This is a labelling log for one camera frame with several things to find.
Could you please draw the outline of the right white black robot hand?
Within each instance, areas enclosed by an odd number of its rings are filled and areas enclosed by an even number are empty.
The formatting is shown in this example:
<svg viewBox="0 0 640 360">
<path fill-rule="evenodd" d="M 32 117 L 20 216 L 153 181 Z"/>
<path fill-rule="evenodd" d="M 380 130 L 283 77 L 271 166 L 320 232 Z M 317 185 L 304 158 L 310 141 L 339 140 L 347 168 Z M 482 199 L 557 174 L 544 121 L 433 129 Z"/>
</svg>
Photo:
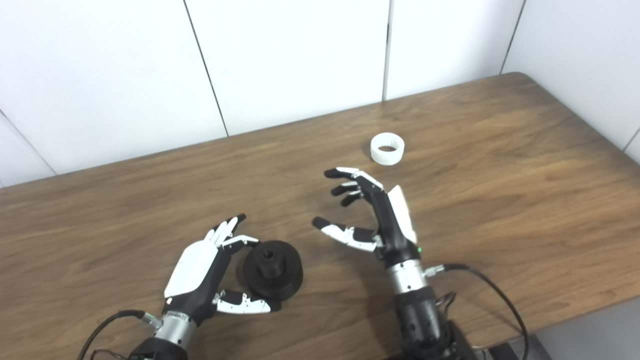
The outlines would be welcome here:
<svg viewBox="0 0 640 360">
<path fill-rule="evenodd" d="M 348 227 L 316 216 L 311 224 L 331 239 L 350 248 L 375 254 L 386 269 L 406 261 L 419 260 L 416 236 L 411 227 L 406 202 L 399 198 L 400 187 L 386 191 L 381 182 L 363 170 L 352 167 L 336 167 L 324 171 L 329 179 L 346 179 L 334 187 L 332 196 L 345 195 L 342 207 L 349 207 L 359 199 L 371 205 L 377 228 Z"/>
</svg>

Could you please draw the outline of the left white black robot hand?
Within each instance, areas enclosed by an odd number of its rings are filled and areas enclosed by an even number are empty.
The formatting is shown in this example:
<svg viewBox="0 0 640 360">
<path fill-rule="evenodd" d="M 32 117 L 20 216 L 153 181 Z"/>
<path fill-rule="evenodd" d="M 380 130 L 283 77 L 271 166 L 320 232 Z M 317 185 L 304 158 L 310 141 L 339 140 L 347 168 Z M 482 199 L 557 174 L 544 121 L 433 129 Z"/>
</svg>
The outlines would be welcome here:
<svg viewBox="0 0 640 360">
<path fill-rule="evenodd" d="M 282 309 L 281 301 L 220 288 L 233 255 L 261 243 L 249 235 L 234 234 L 246 218 L 241 213 L 222 221 L 183 250 L 163 292 L 163 316 L 176 316 L 199 327 L 218 312 L 244 315 Z"/>
</svg>

